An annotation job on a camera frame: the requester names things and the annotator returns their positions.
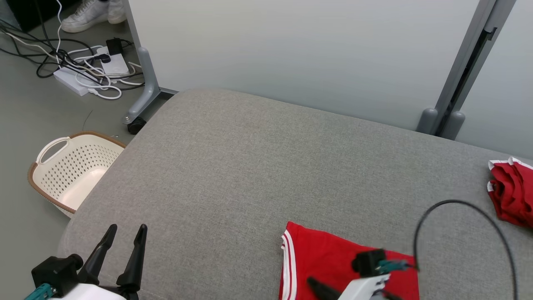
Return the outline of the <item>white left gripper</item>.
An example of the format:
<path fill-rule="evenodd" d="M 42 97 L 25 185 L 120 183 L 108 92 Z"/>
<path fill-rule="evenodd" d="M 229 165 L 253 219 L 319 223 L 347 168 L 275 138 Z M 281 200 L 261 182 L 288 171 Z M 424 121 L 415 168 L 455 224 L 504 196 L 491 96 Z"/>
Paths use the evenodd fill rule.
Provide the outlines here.
<path fill-rule="evenodd" d="M 133 251 L 125 271 L 117 279 L 118 286 L 100 286 L 99 274 L 108 250 L 112 247 L 117 224 L 109 226 L 95 249 L 78 273 L 80 283 L 63 296 L 52 296 L 51 300 L 138 300 L 142 283 L 145 245 L 148 226 L 141 224 L 133 241 Z"/>

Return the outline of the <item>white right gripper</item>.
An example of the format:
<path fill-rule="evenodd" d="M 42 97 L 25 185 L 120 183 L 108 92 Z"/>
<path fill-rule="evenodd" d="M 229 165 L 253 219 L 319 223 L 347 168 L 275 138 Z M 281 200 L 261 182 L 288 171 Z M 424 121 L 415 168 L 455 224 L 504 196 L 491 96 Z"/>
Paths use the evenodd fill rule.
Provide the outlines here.
<path fill-rule="evenodd" d="M 353 280 L 342 293 L 313 277 L 308 277 L 307 284 L 318 300 L 386 300 L 384 289 L 390 276 L 386 274 Z"/>

